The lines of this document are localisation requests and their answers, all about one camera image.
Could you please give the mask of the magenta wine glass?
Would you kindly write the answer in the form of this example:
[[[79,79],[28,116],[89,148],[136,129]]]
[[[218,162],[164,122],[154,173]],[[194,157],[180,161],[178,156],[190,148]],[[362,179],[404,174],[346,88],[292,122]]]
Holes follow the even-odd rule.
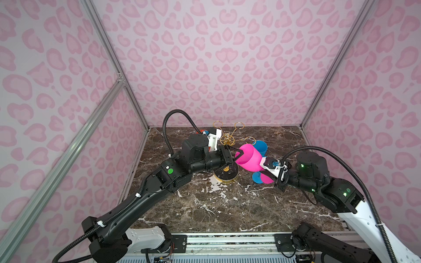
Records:
[[[235,153],[235,156],[240,156],[237,160],[237,165],[249,172],[260,172],[262,170],[260,161],[263,156],[254,148],[252,144],[244,144],[239,149],[243,150],[243,153]],[[263,184],[272,184],[274,181],[269,177],[261,173],[261,179]]]

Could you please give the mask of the blue wine glass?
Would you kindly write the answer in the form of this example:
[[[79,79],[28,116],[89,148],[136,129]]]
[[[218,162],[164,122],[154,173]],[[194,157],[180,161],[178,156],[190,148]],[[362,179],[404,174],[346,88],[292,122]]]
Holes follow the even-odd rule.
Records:
[[[253,146],[263,157],[266,156],[266,152],[268,150],[268,145],[266,142],[257,140]]]
[[[263,181],[261,179],[261,172],[254,172],[252,174],[252,179],[256,184],[262,184]]]

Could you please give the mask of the blue wine glass front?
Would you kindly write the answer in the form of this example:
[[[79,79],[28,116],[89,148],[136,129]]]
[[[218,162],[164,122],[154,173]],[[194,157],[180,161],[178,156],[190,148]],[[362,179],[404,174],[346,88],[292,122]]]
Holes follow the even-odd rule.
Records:
[[[254,172],[252,174],[252,179],[256,184],[262,184],[263,181],[261,179],[261,172]]]

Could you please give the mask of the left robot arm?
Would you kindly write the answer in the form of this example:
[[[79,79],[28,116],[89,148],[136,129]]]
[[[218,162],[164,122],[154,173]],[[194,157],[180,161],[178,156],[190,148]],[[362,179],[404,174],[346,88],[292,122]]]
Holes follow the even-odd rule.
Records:
[[[154,169],[135,193],[108,213],[87,218],[82,223],[84,231],[94,231],[89,238],[89,258],[98,263],[116,263],[131,245],[141,251],[168,251],[172,235],[165,225],[143,230],[138,238],[130,238],[127,230],[154,205],[191,182],[195,173],[223,170],[237,160],[231,154],[233,147],[218,146],[210,151],[208,144],[204,135],[189,136],[181,150]]]

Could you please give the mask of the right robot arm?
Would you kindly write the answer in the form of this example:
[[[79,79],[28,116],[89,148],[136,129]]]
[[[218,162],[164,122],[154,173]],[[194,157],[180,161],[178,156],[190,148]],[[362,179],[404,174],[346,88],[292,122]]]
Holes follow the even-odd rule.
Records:
[[[330,176],[323,152],[336,160],[357,182]],[[317,146],[303,146],[270,162],[278,172],[276,187],[286,186],[313,194],[316,202],[337,214],[368,245],[361,249],[302,223],[292,232],[291,240],[298,251],[312,249],[341,263],[418,263],[420,257],[407,248],[382,222],[368,188],[340,157]]]

